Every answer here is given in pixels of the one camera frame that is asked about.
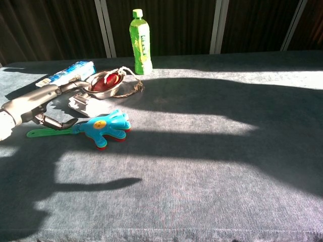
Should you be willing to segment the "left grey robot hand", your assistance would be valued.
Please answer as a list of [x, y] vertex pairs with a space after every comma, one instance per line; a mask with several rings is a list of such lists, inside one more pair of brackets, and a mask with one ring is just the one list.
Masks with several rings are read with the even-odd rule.
[[15, 126], [32, 120], [36, 124], [41, 124], [54, 130], [65, 130], [73, 126], [78, 120], [73, 118], [65, 123], [60, 123], [46, 116], [44, 113], [46, 112], [47, 104], [64, 93], [89, 86], [88, 82], [81, 80], [72, 81], [61, 86], [55, 84], [45, 85], [8, 101], [2, 105], [1, 111], [11, 116]]

